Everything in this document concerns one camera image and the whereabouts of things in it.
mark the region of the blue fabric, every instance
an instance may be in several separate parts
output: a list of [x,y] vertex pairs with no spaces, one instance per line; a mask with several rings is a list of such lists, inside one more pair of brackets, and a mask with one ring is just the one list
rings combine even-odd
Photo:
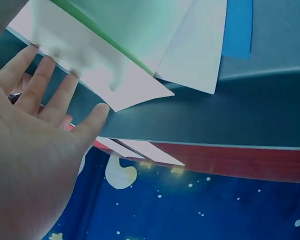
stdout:
[[300,183],[241,179],[120,160],[137,180],[104,178],[108,155],[93,148],[51,232],[64,240],[300,240]]
[[248,59],[251,49],[253,0],[228,0],[222,55]]

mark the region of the dark teal board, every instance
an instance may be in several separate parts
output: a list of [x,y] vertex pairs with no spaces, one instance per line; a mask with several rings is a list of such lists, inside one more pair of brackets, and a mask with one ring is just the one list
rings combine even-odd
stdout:
[[[215,145],[300,147],[300,1],[254,1],[249,60],[224,57],[214,95],[189,88],[110,113],[103,137]],[[6,31],[0,66],[25,46]],[[34,61],[33,72],[39,58]],[[57,69],[44,102],[65,73]],[[73,123],[102,100],[79,85]]]

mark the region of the starry fabric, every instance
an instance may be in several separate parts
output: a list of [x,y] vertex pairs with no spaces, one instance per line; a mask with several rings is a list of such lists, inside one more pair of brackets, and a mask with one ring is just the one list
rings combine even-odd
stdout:
[[300,183],[121,159],[122,167],[136,168],[137,179],[115,189],[105,178],[108,159],[94,147],[89,151],[70,202],[45,240],[300,240]]

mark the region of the blue paper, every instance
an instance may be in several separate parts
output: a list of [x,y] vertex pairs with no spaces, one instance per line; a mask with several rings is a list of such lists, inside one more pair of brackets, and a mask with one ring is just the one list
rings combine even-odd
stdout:
[[222,56],[249,58],[252,21],[253,0],[228,0]]

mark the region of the white strip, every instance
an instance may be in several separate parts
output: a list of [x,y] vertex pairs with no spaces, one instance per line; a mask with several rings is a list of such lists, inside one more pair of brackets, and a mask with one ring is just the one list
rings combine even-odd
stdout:
[[105,145],[106,147],[110,148],[111,150],[117,152],[124,158],[145,159],[143,156],[140,156],[139,154],[131,151],[130,149],[120,145],[119,143],[109,138],[98,136],[95,140]]
[[162,151],[161,149],[159,149],[158,147],[156,147],[148,141],[138,141],[129,139],[118,140],[157,163],[185,166],[185,164],[170,156],[169,154],[165,153],[164,151]]

